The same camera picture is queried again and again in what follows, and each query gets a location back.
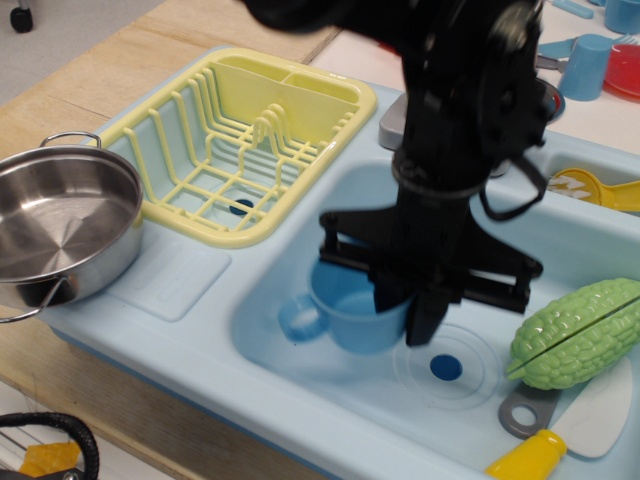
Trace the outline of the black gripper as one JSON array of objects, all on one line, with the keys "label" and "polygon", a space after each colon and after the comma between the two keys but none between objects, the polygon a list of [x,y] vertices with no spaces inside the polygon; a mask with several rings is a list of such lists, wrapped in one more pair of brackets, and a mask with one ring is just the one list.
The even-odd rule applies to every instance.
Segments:
[{"label": "black gripper", "polygon": [[449,304],[464,298],[523,311],[531,281],[542,274],[537,259],[493,237],[473,217],[474,197],[496,221],[511,220],[531,206],[493,210],[486,194],[490,171],[468,185],[462,173],[455,173],[450,185],[437,185],[417,163],[396,160],[394,205],[327,211],[320,217],[325,231],[321,258],[367,273],[377,313],[416,295],[407,314],[408,347],[427,345]]}]

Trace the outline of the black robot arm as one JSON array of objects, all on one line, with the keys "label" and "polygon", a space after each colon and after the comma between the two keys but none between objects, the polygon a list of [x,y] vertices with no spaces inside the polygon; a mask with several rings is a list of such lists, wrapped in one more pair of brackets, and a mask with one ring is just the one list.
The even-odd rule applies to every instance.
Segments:
[{"label": "black robot arm", "polygon": [[526,152],[543,144],[545,89],[535,62],[538,1],[250,1],[263,25],[336,26],[401,57],[405,126],[394,153],[396,203],[322,214],[325,261],[364,271],[380,310],[409,301],[405,338],[427,344],[448,307],[471,299],[521,312],[541,263],[485,232],[470,203],[510,162],[539,193]]}]

